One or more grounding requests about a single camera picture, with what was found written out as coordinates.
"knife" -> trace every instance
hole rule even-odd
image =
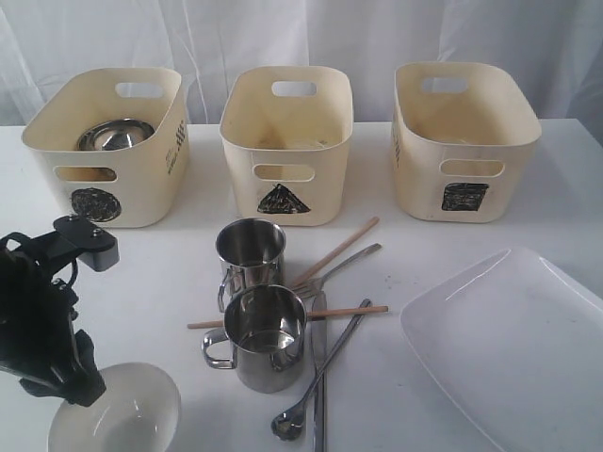
[[[323,311],[327,309],[327,297],[320,292],[312,303],[312,311]],[[319,369],[327,357],[327,321],[316,319],[312,322],[310,330],[310,343],[312,345],[312,357],[314,368]],[[314,392],[314,450],[324,452],[327,450],[326,435],[326,376],[323,376],[317,384]]]

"metal fork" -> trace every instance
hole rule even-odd
[[[362,259],[363,257],[372,254],[373,252],[380,250],[382,248],[381,244],[375,243],[370,247],[366,247],[363,250],[358,251],[357,253],[350,256],[348,259],[343,261],[338,266],[335,266],[328,272],[326,272],[323,276],[318,278],[312,278],[306,282],[302,282],[294,287],[291,287],[291,290],[297,294],[301,299],[309,299],[311,297],[315,297],[320,293],[324,284],[333,277],[333,275],[339,270],[345,268],[346,266],[353,264],[354,262]]]

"chopstick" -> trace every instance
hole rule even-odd
[[[364,235],[370,228],[375,226],[379,222],[379,217],[371,218],[367,224],[365,224],[362,228],[356,231],[353,235],[351,235],[347,240],[341,243],[337,248],[331,251],[329,254],[324,256],[318,262],[316,262],[313,266],[308,268],[305,272],[303,272],[300,276],[298,276],[292,283],[291,287],[295,287],[298,284],[304,283],[310,277],[316,275],[319,271],[321,271],[325,266],[327,266],[335,257],[341,254],[347,247],[349,247],[352,243],[358,240],[362,235]]]
[[[389,311],[388,306],[369,306],[367,308],[348,309],[327,309],[325,311],[310,311],[308,313],[308,318],[312,320],[314,318],[337,317],[343,315],[379,314],[386,313],[387,311]],[[202,330],[204,328],[217,328],[222,326],[224,326],[224,322],[222,320],[211,320],[208,322],[189,323],[187,325],[187,328],[189,330]]]

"white bowl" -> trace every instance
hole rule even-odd
[[[123,363],[101,370],[106,391],[90,407],[63,402],[48,452],[164,452],[180,420],[180,393],[163,370]]]

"cream plastic bin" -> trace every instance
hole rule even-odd
[[[162,68],[81,73],[27,125],[23,143],[66,212],[107,227],[146,226],[168,213],[188,161],[181,80],[179,73]],[[156,92],[155,97],[124,97],[120,88]],[[155,132],[131,148],[77,150],[78,139],[91,127],[124,118],[146,121]],[[107,169],[114,171],[113,180],[99,177]]]
[[[310,95],[277,95],[309,82]],[[243,217],[316,226],[341,206],[353,122],[350,80],[331,68],[263,67],[243,73],[220,134]]]
[[[402,66],[392,124],[399,206],[428,220],[499,218],[541,134],[530,104],[499,68]]]

